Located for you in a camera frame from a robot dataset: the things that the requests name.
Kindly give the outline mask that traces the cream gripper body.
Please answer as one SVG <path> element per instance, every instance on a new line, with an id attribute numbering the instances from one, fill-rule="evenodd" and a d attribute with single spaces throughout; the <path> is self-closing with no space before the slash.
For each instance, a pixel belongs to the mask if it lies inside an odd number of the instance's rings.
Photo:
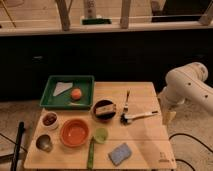
<path id="1" fill-rule="evenodd" d="M 161 101 L 162 122 L 164 125 L 168 125 L 176 116 L 176 111 L 174 110 L 175 107 L 175 104 L 166 100 Z"/>

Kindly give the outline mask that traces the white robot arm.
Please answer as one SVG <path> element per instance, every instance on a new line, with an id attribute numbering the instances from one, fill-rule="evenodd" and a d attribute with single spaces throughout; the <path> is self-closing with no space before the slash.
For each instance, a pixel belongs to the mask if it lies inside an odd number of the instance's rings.
<path id="1" fill-rule="evenodd" d="M 158 94 L 164 125 L 172 121 L 176 115 L 174 108 L 186 99 L 213 115 L 213 88 L 205 84 L 207 78 L 207 67 L 200 62 L 174 68 L 166 74 L 166 86 Z"/>

